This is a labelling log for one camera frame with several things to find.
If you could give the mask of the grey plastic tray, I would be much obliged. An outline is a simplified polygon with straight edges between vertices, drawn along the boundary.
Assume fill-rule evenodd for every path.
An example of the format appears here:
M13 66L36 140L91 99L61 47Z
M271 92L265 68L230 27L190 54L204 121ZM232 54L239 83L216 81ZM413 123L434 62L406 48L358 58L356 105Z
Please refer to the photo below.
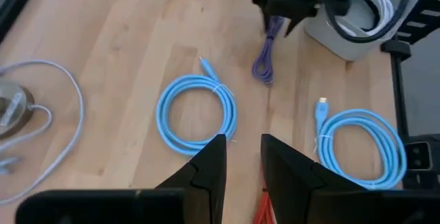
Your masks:
M316 17L308 19L305 31L340 58L354 61L391 39L418 2L407 0L404 11L400 12L400 1L353 0L348 14L335 18L340 30L354 38L372 36L373 40L370 42L354 43L343 38L331 24L325 7L318 10Z

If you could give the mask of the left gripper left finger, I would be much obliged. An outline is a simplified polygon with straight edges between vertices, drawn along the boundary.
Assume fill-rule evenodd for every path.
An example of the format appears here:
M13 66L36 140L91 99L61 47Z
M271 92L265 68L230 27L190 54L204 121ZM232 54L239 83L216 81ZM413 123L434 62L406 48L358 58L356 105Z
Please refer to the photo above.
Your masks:
M221 224L226 137L215 136L153 189L46 190L25 199L15 224Z

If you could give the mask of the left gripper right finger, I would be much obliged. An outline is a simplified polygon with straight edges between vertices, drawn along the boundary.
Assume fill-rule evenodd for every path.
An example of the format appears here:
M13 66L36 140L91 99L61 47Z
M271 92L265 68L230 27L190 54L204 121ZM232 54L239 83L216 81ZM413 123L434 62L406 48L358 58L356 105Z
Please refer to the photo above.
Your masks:
M440 224L440 192L368 190L270 134L261 160L278 224Z

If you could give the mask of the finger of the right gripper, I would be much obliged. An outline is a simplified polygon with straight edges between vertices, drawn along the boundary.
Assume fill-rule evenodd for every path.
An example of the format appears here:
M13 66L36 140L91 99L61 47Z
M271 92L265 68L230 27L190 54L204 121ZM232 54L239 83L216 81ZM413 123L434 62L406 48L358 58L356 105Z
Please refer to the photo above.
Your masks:
M265 8L262 9L262 15L263 15L264 30L265 33L267 34L272 28L272 16Z
M285 37L288 37L289 34L293 31L293 29L304 19L303 16L297 16L290 19L289 25L287 26L287 30L285 32Z

